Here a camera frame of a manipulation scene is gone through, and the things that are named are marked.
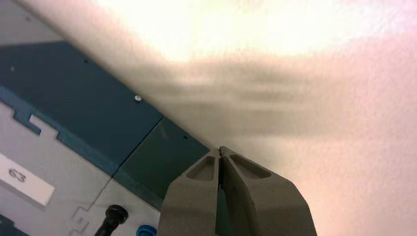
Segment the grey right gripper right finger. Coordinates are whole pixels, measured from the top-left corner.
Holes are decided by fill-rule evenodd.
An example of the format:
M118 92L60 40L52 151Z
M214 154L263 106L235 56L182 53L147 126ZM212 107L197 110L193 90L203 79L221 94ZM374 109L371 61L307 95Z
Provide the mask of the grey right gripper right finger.
M310 208L288 179L227 148L222 189L237 236L315 236Z

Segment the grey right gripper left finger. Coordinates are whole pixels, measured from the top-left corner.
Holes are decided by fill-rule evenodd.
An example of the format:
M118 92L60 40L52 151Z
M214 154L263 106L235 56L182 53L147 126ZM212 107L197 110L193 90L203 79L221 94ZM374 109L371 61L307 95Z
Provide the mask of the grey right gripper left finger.
M159 236L215 235L219 166L219 150L212 149L169 185Z

